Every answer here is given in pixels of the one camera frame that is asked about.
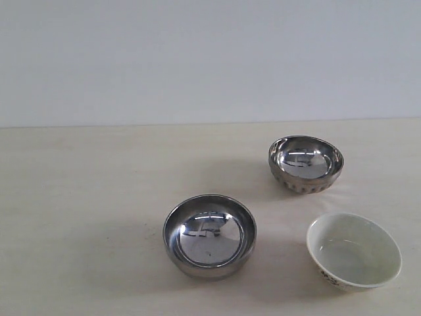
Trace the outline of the smooth stainless steel bowl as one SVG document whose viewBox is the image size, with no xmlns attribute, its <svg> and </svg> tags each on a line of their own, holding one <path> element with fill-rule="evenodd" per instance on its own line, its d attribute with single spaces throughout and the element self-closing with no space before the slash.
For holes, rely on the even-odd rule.
<svg viewBox="0 0 421 316">
<path fill-rule="evenodd" d="M 254 216 L 238 200 L 202 194 L 179 203 L 162 228 L 167 256 L 191 278 L 220 280 L 237 273 L 257 241 Z"/>
</svg>

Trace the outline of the ribbed stainless steel bowl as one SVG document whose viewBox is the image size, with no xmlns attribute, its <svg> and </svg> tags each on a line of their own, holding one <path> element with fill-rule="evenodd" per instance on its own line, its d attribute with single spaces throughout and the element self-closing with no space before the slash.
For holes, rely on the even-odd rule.
<svg viewBox="0 0 421 316">
<path fill-rule="evenodd" d="M 341 175 L 344 164 L 344 156 L 336 146 L 313 136 L 286 136 L 268 149 L 272 175 L 297 194 L 327 190 Z"/>
</svg>

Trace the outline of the white ceramic patterned bowl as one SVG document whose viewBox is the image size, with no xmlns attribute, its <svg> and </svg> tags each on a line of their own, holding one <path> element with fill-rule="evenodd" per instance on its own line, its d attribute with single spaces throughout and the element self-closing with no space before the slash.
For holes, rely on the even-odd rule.
<svg viewBox="0 0 421 316">
<path fill-rule="evenodd" d="M 306 245 L 321 277 L 344 292 L 381 288 L 399 276 L 403 265 L 393 237 L 352 213 L 326 213 L 313 220 Z"/>
</svg>

